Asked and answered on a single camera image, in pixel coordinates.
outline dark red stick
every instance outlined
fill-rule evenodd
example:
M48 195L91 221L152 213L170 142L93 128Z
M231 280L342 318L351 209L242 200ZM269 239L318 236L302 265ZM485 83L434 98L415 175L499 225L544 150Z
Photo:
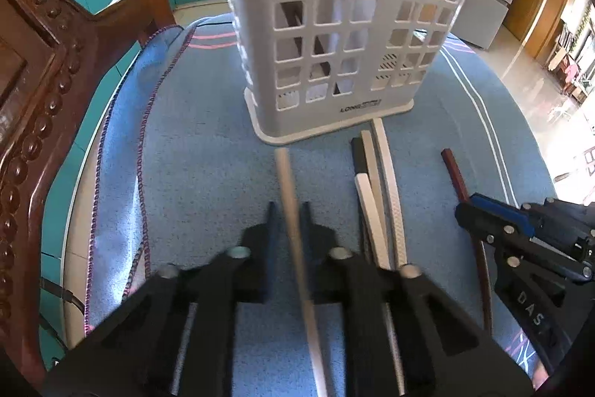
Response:
M456 160L450 148L445 148L440 153L452 185L459 198L459 202L466 202L469 200L469 193L465 186L463 176L460 175L459 166L456 165ZM493 333L493 314L492 314L492 285L490 284L490 273L487 268L486 250L483 242L471 237L471 244L473 252L475 253L475 263L477 264L477 276L480 280L481 304L483 306L484 329L492 336Z

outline carved wooden frame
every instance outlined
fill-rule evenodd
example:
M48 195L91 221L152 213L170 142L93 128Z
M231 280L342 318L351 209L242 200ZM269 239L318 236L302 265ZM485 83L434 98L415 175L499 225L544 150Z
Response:
M113 0L97 15L73 0L0 0L0 343L37 387L49 188L103 75L171 24L168 0Z

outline plastic basket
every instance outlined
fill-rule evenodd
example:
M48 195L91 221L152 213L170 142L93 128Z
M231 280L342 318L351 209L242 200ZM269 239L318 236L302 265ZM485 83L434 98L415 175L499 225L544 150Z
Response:
M410 110L464 0L229 0L254 130L284 144Z

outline basket base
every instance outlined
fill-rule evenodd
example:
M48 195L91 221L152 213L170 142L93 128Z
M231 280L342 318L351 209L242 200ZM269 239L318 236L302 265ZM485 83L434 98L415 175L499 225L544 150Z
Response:
M328 125L321 125L320 127L310 128L300 132L291 133L289 135L282 135L280 137L272 137L262 131L258 124L257 111L254 107L254 101L252 100L252 94L249 88L244 89L244 99L246 106L248 107L248 113L250 113L250 120L252 121L252 127L254 133L264 143L269 145L285 145L294 141L303 140L305 138L315 137L316 135L322 135L323 133L332 132L345 127L351 127L362 122L366 122L373 118L382 118L383 116L396 115L397 113L405 113L413 108L414 101L411 100L409 103L400 106L394 106L387 110L378 110L373 113L367 113L366 115L354 116L352 118L346 118L340 122L329 123Z

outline tiled floor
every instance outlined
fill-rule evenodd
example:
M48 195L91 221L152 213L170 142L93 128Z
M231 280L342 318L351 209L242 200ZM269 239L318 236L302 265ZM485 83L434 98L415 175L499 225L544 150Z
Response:
M178 10L174 15L179 24L187 26L198 18L224 12L228 12L226 2L213 2ZM498 32L488 51L477 52L498 74L527 118L551 176L570 171L573 157L586 148L595 146L595 135L586 118L588 107L595 106L595 100L579 108L572 100L561 95L557 83L520 48L520 43L505 28ZM96 135L78 185L64 263L65 287L73 291L81 301L84 301L85 296L98 145L99 135ZM586 177L583 168L557 183L556 190L562 199L582 202L592 186L593 183ZM76 310L69 307L71 305L65 306L67 341L70 346L74 346L83 337L83 319Z
M595 96L579 107L574 99L562 95L557 81L503 26L489 50L474 50L496 72L525 115L551 177L572 172L555 184L558 197L582 204L595 187L595 177L588 177L584 164L577 165L575 157L580 159L584 150L595 147L589 121L595 121Z

